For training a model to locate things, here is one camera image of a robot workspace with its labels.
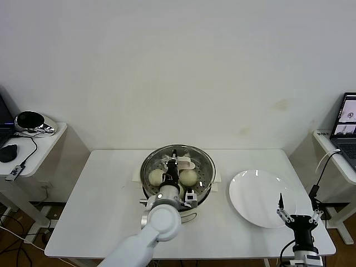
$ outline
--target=wall stain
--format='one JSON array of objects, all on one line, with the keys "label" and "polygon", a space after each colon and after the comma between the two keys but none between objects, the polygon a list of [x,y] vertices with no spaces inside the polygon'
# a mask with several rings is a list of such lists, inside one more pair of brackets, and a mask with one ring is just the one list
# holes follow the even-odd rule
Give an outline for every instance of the wall stain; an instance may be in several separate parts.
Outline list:
[{"label": "wall stain", "polygon": [[251,132],[251,127],[244,127],[239,131],[239,135],[248,135]]},{"label": "wall stain", "polygon": [[290,104],[291,101],[289,99],[282,99],[271,105],[269,108],[275,111],[286,111],[289,109]]}]

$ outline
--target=laptop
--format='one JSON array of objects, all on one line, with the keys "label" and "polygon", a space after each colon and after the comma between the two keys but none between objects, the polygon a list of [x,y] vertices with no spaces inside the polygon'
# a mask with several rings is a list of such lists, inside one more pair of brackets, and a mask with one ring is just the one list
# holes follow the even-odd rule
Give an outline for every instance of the laptop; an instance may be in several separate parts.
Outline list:
[{"label": "laptop", "polygon": [[14,132],[14,118],[0,96],[0,147],[11,138]]},{"label": "laptop", "polygon": [[330,140],[356,169],[356,93],[344,94]]}]

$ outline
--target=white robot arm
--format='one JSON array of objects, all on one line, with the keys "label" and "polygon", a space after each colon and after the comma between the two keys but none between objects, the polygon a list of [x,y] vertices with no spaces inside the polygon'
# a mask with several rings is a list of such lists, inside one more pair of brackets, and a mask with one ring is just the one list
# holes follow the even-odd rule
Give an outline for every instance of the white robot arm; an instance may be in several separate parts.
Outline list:
[{"label": "white robot arm", "polygon": [[144,267],[152,259],[158,241],[169,241],[181,228],[179,208],[195,207],[197,196],[193,190],[185,193],[185,201],[179,198],[177,152],[173,150],[166,163],[167,172],[162,177],[160,191],[148,200],[141,200],[146,206],[146,215],[141,220],[142,231],[125,239],[102,261],[99,267]]},{"label": "white robot arm", "polygon": [[179,212],[171,205],[162,204],[154,207],[142,231],[125,239],[100,267],[143,267],[152,259],[154,247],[158,241],[174,238],[181,228]]}]

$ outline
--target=laptop screen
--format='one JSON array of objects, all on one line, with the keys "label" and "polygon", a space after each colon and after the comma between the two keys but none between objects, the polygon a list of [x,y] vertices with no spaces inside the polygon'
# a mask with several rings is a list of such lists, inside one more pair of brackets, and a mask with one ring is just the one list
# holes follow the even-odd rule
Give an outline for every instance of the laptop screen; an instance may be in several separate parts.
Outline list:
[{"label": "laptop screen", "polygon": [[14,118],[0,96],[0,128],[14,126]]},{"label": "laptop screen", "polygon": [[332,137],[356,137],[356,93],[345,93]]}]

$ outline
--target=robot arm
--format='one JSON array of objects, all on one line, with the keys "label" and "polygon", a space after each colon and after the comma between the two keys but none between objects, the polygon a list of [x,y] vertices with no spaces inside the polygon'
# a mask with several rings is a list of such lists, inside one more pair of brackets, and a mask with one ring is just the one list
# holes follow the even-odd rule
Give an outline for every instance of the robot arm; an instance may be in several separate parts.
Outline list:
[{"label": "robot arm", "polygon": [[185,194],[185,202],[179,198],[175,150],[166,166],[167,172],[163,174],[163,183],[158,194],[140,201],[146,206],[141,219],[142,231],[125,239],[99,267],[144,267],[151,261],[159,241],[169,241],[178,234],[181,228],[178,210],[182,205],[196,206],[197,196],[190,190]]},{"label": "robot arm", "polygon": [[178,211],[167,204],[158,205],[150,211],[142,231],[124,240],[99,266],[146,266],[153,257],[158,241],[171,240],[180,228],[181,217]]},{"label": "robot arm", "polygon": [[318,220],[323,212],[315,209],[312,216],[309,215],[289,215],[284,210],[282,194],[279,199],[279,209],[277,214],[285,222],[286,226],[294,232],[295,245],[293,246],[294,259],[285,266],[317,267],[323,266],[319,251],[313,245],[312,232],[318,226]]}]

